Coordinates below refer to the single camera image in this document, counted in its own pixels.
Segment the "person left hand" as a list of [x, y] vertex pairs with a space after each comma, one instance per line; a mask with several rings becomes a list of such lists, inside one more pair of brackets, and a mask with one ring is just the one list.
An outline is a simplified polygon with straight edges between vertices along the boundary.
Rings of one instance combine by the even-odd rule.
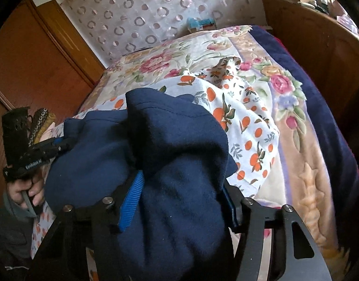
[[41, 173], [36, 173], [31, 180], [15, 180], [7, 184], [7, 194], [12, 201], [22, 209], [28, 209], [22, 192], [33, 198], [33, 206], [44, 203], [44, 179]]

